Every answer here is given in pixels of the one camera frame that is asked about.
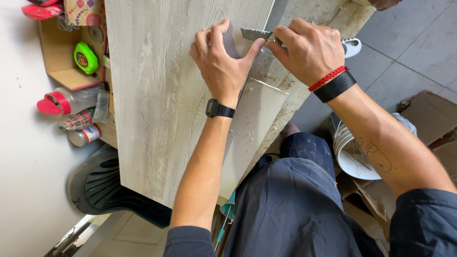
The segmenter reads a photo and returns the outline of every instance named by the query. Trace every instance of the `white wall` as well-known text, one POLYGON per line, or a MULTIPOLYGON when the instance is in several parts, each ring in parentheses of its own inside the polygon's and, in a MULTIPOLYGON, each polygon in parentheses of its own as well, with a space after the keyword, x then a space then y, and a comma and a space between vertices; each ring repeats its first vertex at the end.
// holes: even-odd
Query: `white wall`
POLYGON ((54 90, 25 0, 0 2, 0 256, 42 257, 84 216, 69 202, 69 174, 100 144, 73 146, 59 118, 36 102, 54 90))

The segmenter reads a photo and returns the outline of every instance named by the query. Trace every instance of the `red bracelet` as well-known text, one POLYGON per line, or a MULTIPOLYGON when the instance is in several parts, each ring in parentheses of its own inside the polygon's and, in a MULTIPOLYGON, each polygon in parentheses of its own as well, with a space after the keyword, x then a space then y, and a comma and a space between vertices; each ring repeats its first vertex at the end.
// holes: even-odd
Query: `red bracelet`
POLYGON ((340 74, 341 72, 345 71, 345 70, 349 70, 349 67, 345 67, 345 66, 341 66, 339 68, 337 68, 336 70, 330 72, 330 74, 328 74, 327 76, 325 76, 323 79, 317 81, 312 87, 308 88, 308 90, 310 92, 320 88, 323 84, 325 84, 327 81, 329 81, 330 79, 332 79, 333 77, 337 76, 338 74, 340 74))

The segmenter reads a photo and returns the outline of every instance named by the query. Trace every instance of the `tape measure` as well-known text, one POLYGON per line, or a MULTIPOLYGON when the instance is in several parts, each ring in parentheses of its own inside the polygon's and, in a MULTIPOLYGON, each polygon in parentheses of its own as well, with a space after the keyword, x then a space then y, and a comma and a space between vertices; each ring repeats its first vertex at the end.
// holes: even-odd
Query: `tape measure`
POLYGON ((74 60, 86 74, 92 74, 98 68, 97 57, 84 42, 79 42, 74 49, 74 60))

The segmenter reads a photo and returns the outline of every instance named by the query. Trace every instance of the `watch strap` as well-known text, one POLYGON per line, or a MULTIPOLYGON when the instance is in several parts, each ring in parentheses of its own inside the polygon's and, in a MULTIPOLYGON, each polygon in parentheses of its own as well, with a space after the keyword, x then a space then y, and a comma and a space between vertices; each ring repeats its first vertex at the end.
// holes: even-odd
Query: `watch strap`
POLYGON ((356 80, 352 77, 349 71, 345 70, 332 81, 314 90, 313 92, 320 101, 326 103, 341 95, 356 83, 356 80))
POLYGON ((224 117, 229 117, 229 118, 234 118, 235 117, 235 111, 234 109, 227 107, 225 105, 222 105, 218 103, 217 108, 216 108, 216 113, 214 114, 215 116, 224 116, 224 117))

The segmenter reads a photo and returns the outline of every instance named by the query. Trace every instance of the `utility knife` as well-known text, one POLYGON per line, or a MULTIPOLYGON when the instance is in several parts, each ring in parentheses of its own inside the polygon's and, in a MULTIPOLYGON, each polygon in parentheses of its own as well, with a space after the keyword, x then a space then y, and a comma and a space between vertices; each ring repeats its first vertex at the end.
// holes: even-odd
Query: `utility knife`
MULTIPOLYGON (((256 40, 258 38, 263 38, 265 41, 276 41, 275 34, 273 32, 269 31, 263 31, 263 30, 258 30, 258 29, 253 29, 253 28, 247 28, 247 27, 240 27, 241 28, 241 34, 243 35, 243 38, 248 39, 248 40, 256 40)), ((347 38, 347 39, 342 39, 341 40, 341 45, 343 46, 344 49, 344 58, 348 59, 360 52, 360 49, 362 48, 362 43, 360 40, 357 38, 347 38)))

